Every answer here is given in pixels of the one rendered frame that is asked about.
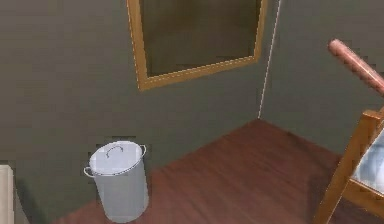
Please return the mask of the cream white furniture edge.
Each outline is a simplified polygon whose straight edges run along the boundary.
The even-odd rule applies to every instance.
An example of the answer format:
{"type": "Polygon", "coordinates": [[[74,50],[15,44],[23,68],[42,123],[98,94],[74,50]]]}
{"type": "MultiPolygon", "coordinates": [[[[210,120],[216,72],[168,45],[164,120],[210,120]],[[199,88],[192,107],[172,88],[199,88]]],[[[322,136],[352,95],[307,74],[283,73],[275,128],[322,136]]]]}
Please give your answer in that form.
{"type": "Polygon", "coordinates": [[[14,224],[13,171],[0,165],[0,224],[14,224]]]}

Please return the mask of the wooden framed window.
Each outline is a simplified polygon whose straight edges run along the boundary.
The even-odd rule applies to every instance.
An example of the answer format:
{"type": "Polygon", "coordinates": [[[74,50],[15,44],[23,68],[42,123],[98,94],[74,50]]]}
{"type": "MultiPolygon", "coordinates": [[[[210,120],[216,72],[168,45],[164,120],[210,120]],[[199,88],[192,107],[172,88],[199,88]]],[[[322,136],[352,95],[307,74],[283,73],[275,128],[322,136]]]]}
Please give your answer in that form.
{"type": "Polygon", "coordinates": [[[268,0],[126,0],[138,89],[258,61],[268,0]]]}

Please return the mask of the grey metal bin with lid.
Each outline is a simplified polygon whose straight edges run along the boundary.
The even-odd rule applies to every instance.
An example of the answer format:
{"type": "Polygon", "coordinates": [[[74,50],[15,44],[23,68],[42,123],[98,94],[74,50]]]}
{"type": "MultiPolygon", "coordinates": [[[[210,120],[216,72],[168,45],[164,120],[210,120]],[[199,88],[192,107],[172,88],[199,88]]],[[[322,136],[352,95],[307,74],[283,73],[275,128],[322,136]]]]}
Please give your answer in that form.
{"type": "Polygon", "coordinates": [[[98,148],[84,174],[94,180],[106,217],[115,223],[139,218],[149,205],[145,145],[115,141],[98,148]]]}

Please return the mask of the wooden chair with pale seat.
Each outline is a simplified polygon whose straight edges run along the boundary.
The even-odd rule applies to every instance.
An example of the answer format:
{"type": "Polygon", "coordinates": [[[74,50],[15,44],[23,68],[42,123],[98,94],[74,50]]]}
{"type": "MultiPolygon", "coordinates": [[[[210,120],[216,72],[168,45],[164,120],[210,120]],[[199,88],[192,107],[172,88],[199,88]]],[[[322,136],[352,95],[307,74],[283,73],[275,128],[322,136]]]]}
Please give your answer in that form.
{"type": "Polygon", "coordinates": [[[384,107],[361,115],[312,224],[328,224],[342,198],[384,219],[384,107]]]}

